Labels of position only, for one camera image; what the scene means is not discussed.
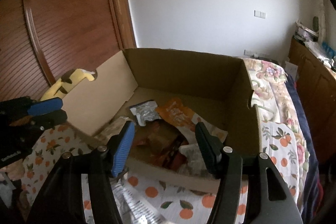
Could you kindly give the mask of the red snack packet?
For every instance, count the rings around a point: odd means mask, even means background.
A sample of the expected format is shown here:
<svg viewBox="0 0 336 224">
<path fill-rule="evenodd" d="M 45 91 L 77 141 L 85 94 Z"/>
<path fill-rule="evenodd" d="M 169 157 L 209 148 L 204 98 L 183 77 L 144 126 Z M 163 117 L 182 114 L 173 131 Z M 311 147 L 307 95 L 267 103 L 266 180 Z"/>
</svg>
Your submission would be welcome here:
<svg viewBox="0 0 336 224">
<path fill-rule="evenodd" d="M 187 164 L 187 157 L 179 152 L 189 142 L 174 126 L 162 119 L 135 127 L 129 156 L 146 164 L 177 171 Z"/>
</svg>

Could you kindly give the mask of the orange silver snack bag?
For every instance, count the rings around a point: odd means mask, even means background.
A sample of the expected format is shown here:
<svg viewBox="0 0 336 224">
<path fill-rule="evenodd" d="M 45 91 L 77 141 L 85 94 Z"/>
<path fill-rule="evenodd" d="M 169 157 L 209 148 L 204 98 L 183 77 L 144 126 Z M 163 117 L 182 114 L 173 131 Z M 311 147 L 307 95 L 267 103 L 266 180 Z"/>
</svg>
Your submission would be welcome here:
<svg viewBox="0 0 336 224">
<path fill-rule="evenodd" d="M 186 138 L 189 144 L 196 144 L 195 126 L 203 122 L 212 136 L 224 142 L 228 132 L 210 124 L 191 108 L 184 106 L 180 98 L 171 98 L 164 105 L 158 106 L 156 111 L 160 117 L 170 125 L 176 127 Z"/>
</svg>

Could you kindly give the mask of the white silver flat pouch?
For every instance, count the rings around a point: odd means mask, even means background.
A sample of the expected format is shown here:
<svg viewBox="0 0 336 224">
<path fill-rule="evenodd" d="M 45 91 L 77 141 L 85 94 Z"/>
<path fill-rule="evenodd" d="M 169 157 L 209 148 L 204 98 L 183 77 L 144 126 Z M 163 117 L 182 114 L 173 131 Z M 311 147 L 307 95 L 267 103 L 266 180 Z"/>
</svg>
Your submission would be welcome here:
<svg viewBox="0 0 336 224">
<path fill-rule="evenodd" d="M 203 160 L 201 151 L 197 144 L 181 145 L 179 152 L 186 157 L 187 162 L 182 164 L 178 170 L 179 174 L 188 176 L 211 178 Z"/>
</svg>

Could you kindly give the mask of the brown clear-wrapped pastry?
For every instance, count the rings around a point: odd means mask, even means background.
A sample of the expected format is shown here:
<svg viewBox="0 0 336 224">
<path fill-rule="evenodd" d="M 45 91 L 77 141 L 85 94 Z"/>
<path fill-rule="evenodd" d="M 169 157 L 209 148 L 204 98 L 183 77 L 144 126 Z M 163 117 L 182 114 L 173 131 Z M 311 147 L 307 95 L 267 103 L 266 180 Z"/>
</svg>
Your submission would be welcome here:
<svg viewBox="0 0 336 224">
<path fill-rule="evenodd" d="M 105 128 L 94 138 L 101 144 L 107 144 L 111 137 L 118 135 L 121 132 L 123 126 L 128 121 L 132 122 L 133 120 L 125 116 L 118 117 L 115 121 L 105 126 Z"/>
</svg>

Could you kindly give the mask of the yellow plush pillow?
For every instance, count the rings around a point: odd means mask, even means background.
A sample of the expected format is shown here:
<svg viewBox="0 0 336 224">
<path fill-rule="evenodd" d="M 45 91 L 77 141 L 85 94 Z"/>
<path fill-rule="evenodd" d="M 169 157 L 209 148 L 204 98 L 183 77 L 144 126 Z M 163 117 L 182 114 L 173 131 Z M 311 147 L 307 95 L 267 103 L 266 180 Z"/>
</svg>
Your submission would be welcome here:
<svg viewBox="0 0 336 224">
<path fill-rule="evenodd" d="M 60 77 L 49 88 L 45 94 L 42 95 L 40 101 L 45 101 L 51 98 L 63 99 L 72 89 L 74 89 L 82 80 L 94 81 L 97 78 L 96 71 L 87 71 L 85 69 L 71 69 Z"/>
</svg>

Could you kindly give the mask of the orange print bed sheet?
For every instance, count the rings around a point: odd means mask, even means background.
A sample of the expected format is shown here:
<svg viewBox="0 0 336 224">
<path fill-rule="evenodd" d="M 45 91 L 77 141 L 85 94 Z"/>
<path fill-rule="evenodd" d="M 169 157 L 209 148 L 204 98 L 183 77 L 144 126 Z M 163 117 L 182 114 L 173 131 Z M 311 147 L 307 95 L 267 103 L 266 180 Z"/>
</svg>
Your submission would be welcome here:
<svg viewBox="0 0 336 224">
<path fill-rule="evenodd" d="M 210 207 L 190 205 L 176 195 L 152 205 L 129 180 L 111 175 L 116 148 L 107 145 L 86 155 L 64 153 L 39 191 L 28 223 L 173 223 L 163 211 L 178 213 L 177 223 L 301 223 L 302 219 L 276 166 L 266 153 L 243 158 L 231 147 L 221 150 Z"/>
</svg>

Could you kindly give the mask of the brown cardboard box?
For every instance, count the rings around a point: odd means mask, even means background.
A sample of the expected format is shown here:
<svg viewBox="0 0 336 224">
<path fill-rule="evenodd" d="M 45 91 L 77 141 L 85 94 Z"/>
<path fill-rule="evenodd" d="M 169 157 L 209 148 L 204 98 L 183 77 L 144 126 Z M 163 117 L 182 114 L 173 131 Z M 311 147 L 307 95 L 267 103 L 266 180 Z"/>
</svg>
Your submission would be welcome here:
<svg viewBox="0 0 336 224">
<path fill-rule="evenodd" d="M 194 128 L 208 131 L 243 156 L 261 151 L 260 123 L 252 105 L 251 78 L 240 58 L 154 48 L 116 53 L 97 68 L 94 81 L 82 80 L 63 100 L 68 122 L 89 144 L 108 122 L 131 116 L 130 107 L 153 100 L 167 128 L 151 148 L 133 148 L 133 172 L 190 190 L 214 193 L 218 180 L 165 168 L 158 156 L 168 138 L 183 134 L 196 142 Z"/>
</svg>

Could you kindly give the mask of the floral quilt blanket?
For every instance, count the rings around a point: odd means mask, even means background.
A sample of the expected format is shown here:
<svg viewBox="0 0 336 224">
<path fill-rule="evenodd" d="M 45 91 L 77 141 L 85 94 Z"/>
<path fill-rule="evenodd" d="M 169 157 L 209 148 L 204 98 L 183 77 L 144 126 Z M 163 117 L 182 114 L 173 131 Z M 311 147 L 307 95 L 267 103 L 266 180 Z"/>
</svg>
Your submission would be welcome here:
<svg viewBox="0 0 336 224">
<path fill-rule="evenodd" d="M 261 149 L 277 167 L 297 204 L 303 223 L 311 223 L 321 200 L 318 160 L 293 77 L 270 61 L 244 58 L 259 112 Z"/>
</svg>

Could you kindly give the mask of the wooden louvered wardrobe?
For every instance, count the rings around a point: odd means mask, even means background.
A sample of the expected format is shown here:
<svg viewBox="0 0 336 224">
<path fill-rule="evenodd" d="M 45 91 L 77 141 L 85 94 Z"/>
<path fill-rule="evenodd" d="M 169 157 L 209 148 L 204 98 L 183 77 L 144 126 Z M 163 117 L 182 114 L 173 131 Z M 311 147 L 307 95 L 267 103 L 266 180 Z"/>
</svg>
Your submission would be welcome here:
<svg viewBox="0 0 336 224">
<path fill-rule="evenodd" d="M 41 98 L 135 46 L 128 0 L 1 0 L 1 100 Z"/>
</svg>

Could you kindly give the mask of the wooden window-side cabinet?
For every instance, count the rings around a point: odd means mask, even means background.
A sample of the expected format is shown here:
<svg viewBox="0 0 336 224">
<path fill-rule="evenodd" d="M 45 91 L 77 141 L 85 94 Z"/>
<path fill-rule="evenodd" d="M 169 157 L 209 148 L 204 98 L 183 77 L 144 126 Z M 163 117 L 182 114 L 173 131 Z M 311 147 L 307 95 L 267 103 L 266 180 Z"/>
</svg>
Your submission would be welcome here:
<svg viewBox="0 0 336 224">
<path fill-rule="evenodd" d="M 290 63 L 297 65 L 297 92 L 319 162 L 335 153 L 335 73 L 310 50 L 291 39 Z"/>
</svg>

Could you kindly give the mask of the clutter on cabinet top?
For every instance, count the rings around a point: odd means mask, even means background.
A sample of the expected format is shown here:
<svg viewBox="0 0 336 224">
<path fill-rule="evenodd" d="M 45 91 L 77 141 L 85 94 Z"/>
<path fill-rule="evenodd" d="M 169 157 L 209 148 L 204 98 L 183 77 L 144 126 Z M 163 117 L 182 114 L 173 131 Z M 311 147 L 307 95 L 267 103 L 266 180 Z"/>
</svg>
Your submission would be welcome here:
<svg viewBox="0 0 336 224">
<path fill-rule="evenodd" d="M 303 46 L 306 46 L 311 53 L 319 59 L 323 65 L 335 72 L 335 50 L 326 42 L 318 42 L 317 32 L 307 28 L 300 21 L 295 22 L 294 38 Z"/>
</svg>

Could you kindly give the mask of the white wall switch plate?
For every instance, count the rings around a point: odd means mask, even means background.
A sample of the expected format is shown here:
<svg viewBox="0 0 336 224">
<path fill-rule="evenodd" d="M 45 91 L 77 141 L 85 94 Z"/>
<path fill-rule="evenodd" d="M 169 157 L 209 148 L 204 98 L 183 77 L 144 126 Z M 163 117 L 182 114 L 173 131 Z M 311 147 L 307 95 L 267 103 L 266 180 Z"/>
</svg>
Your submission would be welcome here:
<svg viewBox="0 0 336 224">
<path fill-rule="evenodd" d="M 266 13 L 262 12 L 262 11 L 255 10 L 254 11 L 254 16 L 257 17 L 257 18 L 265 19 L 266 18 Z"/>
</svg>

